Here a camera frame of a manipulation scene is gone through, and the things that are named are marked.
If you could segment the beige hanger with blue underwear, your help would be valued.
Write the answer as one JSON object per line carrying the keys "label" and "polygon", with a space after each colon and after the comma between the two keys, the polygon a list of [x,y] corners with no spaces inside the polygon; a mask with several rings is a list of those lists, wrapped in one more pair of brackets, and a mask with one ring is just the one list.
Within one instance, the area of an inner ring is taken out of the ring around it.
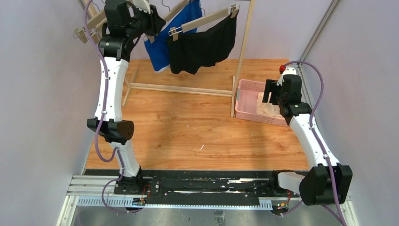
{"label": "beige hanger with blue underwear", "polygon": [[197,27],[192,29],[185,29],[185,24],[190,24],[192,21],[196,21],[203,17],[202,8],[199,0],[181,0],[177,3],[169,12],[162,17],[165,22],[169,22],[167,28],[163,28],[165,25],[161,25],[161,31],[157,36],[147,35],[144,43],[146,46],[155,43],[158,38],[165,36],[166,38],[173,38],[173,41],[177,41],[178,38],[182,38],[184,33],[196,32]]}

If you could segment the cream underwear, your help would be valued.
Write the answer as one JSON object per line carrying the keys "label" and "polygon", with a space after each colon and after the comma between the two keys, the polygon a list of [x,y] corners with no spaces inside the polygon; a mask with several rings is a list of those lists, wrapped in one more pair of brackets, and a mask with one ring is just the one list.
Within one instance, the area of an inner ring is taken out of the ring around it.
{"label": "cream underwear", "polygon": [[279,106],[271,103],[263,103],[263,96],[263,92],[258,92],[255,108],[256,113],[262,116],[284,119],[279,112]]}

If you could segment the blue underwear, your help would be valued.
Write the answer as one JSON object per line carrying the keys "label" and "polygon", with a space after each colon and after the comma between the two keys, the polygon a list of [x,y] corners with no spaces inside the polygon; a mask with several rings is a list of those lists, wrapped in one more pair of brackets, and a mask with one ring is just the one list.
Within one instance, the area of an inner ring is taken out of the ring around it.
{"label": "blue underwear", "polygon": [[169,47],[167,39],[169,30],[180,27],[182,24],[202,17],[202,9],[199,0],[189,0],[181,10],[171,18],[171,21],[161,32],[151,39],[145,39],[144,46],[156,73],[160,73],[170,66]]}

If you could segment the beige hanger with cream underwear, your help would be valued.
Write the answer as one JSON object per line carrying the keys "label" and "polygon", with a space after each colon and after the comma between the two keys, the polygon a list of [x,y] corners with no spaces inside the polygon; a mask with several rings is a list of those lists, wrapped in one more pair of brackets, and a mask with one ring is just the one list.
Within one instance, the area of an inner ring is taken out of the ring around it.
{"label": "beige hanger with cream underwear", "polygon": [[107,18],[105,15],[105,11],[101,10],[99,13],[97,13],[95,16],[93,16],[88,22],[88,30],[89,31],[94,31],[98,30],[101,32],[103,24],[107,22]]}

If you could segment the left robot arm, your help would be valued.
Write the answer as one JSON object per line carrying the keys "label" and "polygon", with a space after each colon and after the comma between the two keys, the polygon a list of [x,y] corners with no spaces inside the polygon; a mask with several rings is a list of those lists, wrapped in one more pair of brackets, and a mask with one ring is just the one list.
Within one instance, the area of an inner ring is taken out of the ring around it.
{"label": "left robot arm", "polygon": [[117,158],[120,166],[115,194],[139,194],[144,188],[142,169],[133,151],[134,123],[122,118],[122,92],[133,48],[140,37],[157,35],[165,20],[146,0],[107,0],[102,37],[94,44],[101,62],[101,84],[97,109],[87,127],[95,132],[95,142],[103,137],[113,148],[112,156],[98,157],[104,162]]}

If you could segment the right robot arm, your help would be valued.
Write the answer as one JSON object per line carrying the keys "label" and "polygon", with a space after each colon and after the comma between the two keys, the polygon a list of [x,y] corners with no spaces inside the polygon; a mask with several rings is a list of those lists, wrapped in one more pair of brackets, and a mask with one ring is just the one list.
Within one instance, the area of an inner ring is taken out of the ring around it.
{"label": "right robot arm", "polygon": [[302,79],[283,75],[280,80],[267,79],[264,103],[279,107],[287,125],[296,134],[307,158],[309,171],[301,175],[289,170],[275,170],[272,188],[277,192],[297,193],[305,205],[344,204],[353,172],[342,165],[329,150],[312,115],[308,103],[302,101]]}

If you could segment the beige hanger with black underwear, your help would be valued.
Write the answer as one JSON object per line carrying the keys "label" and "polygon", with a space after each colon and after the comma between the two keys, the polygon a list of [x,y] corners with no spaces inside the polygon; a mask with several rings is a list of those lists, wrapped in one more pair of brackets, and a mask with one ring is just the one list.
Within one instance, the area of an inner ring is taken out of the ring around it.
{"label": "beige hanger with black underwear", "polygon": [[168,34],[169,36],[172,36],[173,41],[176,41],[178,40],[179,33],[191,31],[193,29],[199,28],[203,25],[225,18],[227,16],[231,16],[231,18],[233,18],[237,15],[239,9],[239,4],[231,5],[229,8],[225,8],[208,16],[203,16],[201,18],[192,20],[190,22],[182,24],[180,27],[173,27],[169,30]]}

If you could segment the black underwear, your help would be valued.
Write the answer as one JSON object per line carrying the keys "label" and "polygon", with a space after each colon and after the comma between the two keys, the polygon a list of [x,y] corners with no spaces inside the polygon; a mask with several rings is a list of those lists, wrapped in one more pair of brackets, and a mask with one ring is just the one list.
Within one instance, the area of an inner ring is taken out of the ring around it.
{"label": "black underwear", "polygon": [[237,17],[231,15],[203,32],[183,33],[166,39],[173,74],[196,74],[201,67],[224,61],[235,46]]}

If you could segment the pink plastic basket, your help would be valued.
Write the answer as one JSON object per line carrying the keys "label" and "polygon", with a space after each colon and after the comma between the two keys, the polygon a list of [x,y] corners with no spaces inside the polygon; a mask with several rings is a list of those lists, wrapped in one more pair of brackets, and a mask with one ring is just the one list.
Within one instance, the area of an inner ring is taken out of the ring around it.
{"label": "pink plastic basket", "polygon": [[265,82],[241,79],[238,84],[235,102],[236,118],[287,127],[282,116],[257,114],[258,94],[263,95]]}

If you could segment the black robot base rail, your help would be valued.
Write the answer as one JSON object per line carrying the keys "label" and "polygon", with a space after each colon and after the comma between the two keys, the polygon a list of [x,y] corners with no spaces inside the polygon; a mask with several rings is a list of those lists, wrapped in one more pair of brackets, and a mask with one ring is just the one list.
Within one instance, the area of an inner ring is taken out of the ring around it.
{"label": "black robot base rail", "polygon": [[273,190],[270,170],[151,170],[143,171],[143,186],[135,191],[118,182],[116,169],[88,169],[72,177],[68,196],[83,206],[137,210],[215,209],[283,210],[294,207],[300,195]]}

